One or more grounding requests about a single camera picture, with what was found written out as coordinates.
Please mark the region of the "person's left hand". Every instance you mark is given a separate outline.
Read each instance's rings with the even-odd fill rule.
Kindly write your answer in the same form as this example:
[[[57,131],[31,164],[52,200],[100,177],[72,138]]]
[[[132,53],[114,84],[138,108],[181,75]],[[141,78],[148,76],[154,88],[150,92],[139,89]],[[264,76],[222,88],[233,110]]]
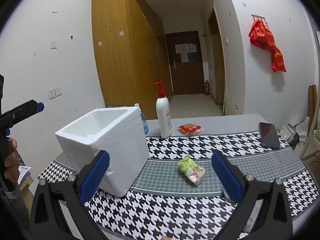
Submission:
[[[18,162],[18,151],[17,151],[17,141],[15,139],[11,139],[12,152],[8,155],[4,161],[6,171],[4,176],[6,179],[10,180],[12,183],[16,183],[18,181],[20,172],[18,170],[19,162]]]

